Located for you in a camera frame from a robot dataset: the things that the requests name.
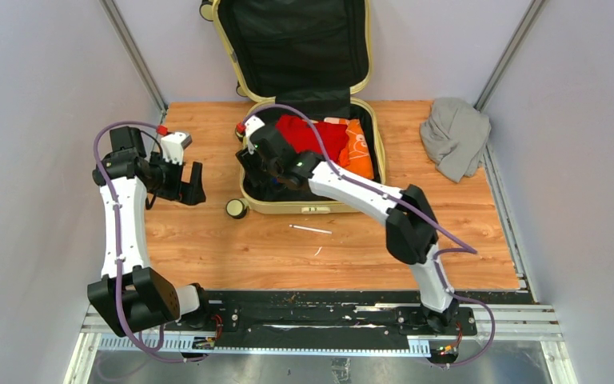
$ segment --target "gray towel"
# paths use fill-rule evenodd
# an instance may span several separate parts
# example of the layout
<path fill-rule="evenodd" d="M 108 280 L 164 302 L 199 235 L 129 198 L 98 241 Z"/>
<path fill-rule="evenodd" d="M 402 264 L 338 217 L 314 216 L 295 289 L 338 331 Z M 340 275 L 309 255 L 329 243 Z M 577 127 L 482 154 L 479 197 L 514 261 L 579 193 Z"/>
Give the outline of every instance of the gray towel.
<path fill-rule="evenodd" d="M 473 176 L 491 131 L 488 117 L 459 98 L 438 98 L 420 125 L 427 155 L 445 177 L 459 182 Z"/>

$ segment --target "wooden tabletop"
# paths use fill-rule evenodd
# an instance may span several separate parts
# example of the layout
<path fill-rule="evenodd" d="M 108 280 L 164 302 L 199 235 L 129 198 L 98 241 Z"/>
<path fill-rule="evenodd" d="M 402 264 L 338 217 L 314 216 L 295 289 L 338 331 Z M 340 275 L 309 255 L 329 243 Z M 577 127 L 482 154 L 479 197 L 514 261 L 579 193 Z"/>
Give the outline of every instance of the wooden tabletop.
<path fill-rule="evenodd" d="M 240 198 L 240 149 L 233 128 L 250 102 L 170 105 L 165 124 L 190 132 L 185 160 L 203 163 L 207 200 L 184 206 L 157 200 L 146 212 L 154 268 L 176 286 L 206 289 L 415 290 L 409 268 L 385 249 L 385 229 L 363 214 L 263 215 L 230 218 L 225 204 Z M 449 281 L 459 290 L 515 290 L 519 282 L 484 170 L 459 184 L 427 158 L 418 127 L 431 102 L 370 102 L 387 154 L 391 186 L 413 183 L 426 193 L 446 229 L 480 251 L 446 254 Z M 189 177 L 190 166 L 185 168 Z M 318 234 L 289 224 L 331 230 Z M 440 239 L 440 247 L 451 246 Z"/>

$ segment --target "gray wall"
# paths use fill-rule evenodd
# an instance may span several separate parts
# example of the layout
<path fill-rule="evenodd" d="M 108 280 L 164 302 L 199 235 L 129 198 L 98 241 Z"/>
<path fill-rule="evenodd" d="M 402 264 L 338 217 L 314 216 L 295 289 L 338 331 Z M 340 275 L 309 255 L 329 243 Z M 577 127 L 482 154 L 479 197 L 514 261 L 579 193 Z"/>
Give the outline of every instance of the gray wall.
<path fill-rule="evenodd" d="M 191 0 L 117 0 L 169 102 L 241 100 L 213 24 Z M 360 96 L 475 102 L 530 0 L 370 0 L 373 77 Z"/>
<path fill-rule="evenodd" d="M 99 2 L 0 2 L 0 382 L 59 383 L 99 277 L 96 132 L 157 120 Z"/>
<path fill-rule="evenodd" d="M 614 382 L 614 2 L 548 2 L 487 112 L 534 287 L 580 382 Z"/>

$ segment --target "suitcase lid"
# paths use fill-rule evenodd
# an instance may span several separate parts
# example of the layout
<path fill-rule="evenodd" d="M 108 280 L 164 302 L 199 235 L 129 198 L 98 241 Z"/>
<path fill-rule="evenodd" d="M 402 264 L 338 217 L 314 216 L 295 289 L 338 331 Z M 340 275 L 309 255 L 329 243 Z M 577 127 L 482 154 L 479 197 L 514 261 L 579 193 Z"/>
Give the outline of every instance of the suitcase lid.
<path fill-rule="evenodd" d="M 368 0 L 214 0 L 213 21 L 239 85 L 255 102 L 369 81 Z"/>

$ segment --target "white stick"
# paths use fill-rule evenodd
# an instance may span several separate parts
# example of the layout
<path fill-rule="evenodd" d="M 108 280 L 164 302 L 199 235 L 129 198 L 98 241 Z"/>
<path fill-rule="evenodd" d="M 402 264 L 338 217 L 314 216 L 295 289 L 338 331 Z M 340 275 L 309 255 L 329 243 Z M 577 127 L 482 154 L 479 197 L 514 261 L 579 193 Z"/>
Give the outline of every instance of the white stick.
<path fill-rule="evenodd" d="M 293 224 L 289 224 L 288 226 L 296 230 L 311 230 L 312 232 L 318 232 L 320 234 L 333 234 L 330 230 L 318 230 L 317 228 L 309 228 L 308 226 L 295 226 Z"/>

